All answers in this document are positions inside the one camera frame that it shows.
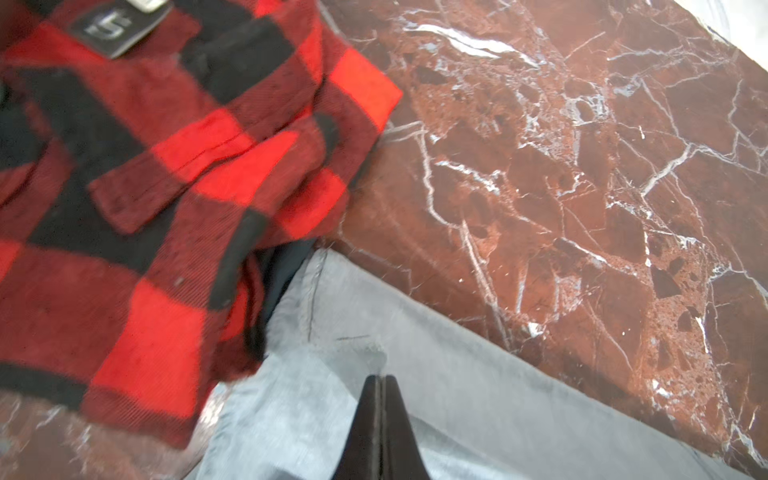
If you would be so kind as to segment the grey long sleeve shirt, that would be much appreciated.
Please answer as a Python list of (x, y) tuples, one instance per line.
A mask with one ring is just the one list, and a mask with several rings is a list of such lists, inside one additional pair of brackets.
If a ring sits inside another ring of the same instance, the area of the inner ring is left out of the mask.
[(607, 407), (321, 249), (267, 325), (195, 479), (328, 479), (365, 380), (399, 386), (432, 479), (736, 479), (739, 472)]

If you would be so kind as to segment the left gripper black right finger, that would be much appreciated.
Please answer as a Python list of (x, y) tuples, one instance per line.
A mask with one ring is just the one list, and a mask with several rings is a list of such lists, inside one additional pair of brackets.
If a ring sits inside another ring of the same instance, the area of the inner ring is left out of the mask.
[(382, 478), (430, 480), (396, 378), (386, 376), (383, 387)]

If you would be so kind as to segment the red black plaid folded shirt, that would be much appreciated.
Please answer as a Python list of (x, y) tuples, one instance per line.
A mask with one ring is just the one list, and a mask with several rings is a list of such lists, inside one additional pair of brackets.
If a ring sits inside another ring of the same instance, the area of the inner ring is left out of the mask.
[(313, 1), (9, 1), (1, 386), (185, 448), (401, 90)]

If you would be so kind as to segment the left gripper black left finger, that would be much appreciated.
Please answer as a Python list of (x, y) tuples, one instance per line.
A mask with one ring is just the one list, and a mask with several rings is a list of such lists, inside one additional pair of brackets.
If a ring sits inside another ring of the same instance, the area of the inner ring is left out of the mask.
[(333, 480), (373, 480), (381, 469), (381, 378), (368, 376)]

